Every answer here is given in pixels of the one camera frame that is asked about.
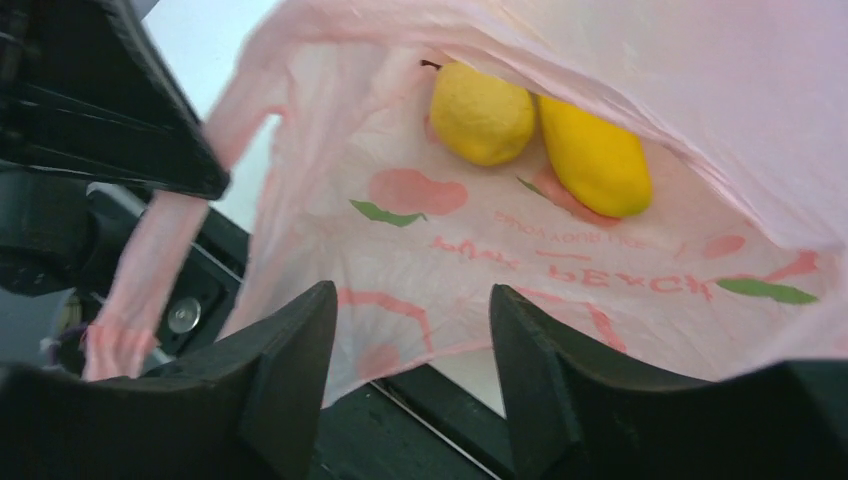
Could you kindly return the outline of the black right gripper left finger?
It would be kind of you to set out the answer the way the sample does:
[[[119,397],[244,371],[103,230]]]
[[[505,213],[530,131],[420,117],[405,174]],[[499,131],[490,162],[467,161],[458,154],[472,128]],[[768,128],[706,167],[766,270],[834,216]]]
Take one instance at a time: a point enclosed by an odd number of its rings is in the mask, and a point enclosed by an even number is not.
[[[322,281],[144,376],[1,367],[5,479],[305,479],[337,319]]]

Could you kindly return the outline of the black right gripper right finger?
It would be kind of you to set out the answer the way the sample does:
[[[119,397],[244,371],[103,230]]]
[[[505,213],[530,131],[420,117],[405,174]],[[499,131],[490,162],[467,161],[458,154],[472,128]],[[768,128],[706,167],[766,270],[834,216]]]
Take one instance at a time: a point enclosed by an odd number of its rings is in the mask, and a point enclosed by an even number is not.
[[[520,479],[843,479],[847,365],[721,382],[620,353],[497,285],[490,325]]]

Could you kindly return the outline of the pink plastic bag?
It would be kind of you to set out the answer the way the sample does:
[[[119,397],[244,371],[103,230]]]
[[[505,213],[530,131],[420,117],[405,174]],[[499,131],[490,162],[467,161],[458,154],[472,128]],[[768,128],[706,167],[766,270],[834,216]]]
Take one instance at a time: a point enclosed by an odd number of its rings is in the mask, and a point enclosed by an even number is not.
[[[162,1],[144,26],[250,235],[212,337],[334,282],[326,403],[489,347],[496,284],[696,378],[847,355],[843,1]],[[636,134],[649,209],[582,212],[538,142],[452,155],[428,106],[455,65]]]

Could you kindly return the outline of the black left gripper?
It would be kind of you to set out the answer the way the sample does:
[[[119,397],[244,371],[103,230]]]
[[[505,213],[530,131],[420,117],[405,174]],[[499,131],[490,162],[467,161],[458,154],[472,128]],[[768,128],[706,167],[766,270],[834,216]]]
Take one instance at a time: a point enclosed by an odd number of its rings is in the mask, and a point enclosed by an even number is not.
[[[145,210],[230,177],[128,1],[1,5],[1,288],[104,297]]]

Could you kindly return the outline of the yellow fake pear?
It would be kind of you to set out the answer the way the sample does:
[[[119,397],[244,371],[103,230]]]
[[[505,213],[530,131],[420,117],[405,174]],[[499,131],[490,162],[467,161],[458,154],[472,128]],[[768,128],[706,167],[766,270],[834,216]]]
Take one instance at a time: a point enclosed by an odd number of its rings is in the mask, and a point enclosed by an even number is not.
[[[442,145],[482,167],[517,158],[536,129],[526,89],[461,62],[436,67],[428,120]]]

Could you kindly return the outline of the yellow fake mango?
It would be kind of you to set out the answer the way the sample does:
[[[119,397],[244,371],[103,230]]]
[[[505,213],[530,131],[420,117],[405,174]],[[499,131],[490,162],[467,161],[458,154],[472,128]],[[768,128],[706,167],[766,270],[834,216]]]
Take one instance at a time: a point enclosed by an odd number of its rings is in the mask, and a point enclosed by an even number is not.
[[[544,143],[560,184],[580,213],[604,219],[642,214],[654,188],[641,139],[564,101],[537,101]]]

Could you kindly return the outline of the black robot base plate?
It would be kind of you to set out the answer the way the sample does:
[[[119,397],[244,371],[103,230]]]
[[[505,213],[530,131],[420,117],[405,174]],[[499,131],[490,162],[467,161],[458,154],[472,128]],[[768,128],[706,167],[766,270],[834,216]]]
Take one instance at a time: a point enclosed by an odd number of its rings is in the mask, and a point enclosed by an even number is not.
[[[163,327],[145,369],[210,344],[233,307],[247,234],[211,211],[177,294],[205,307],[187,334]],[[439,370],[424,365],[368,383],[321,412],[312,479],[511,479],[505,420]]]

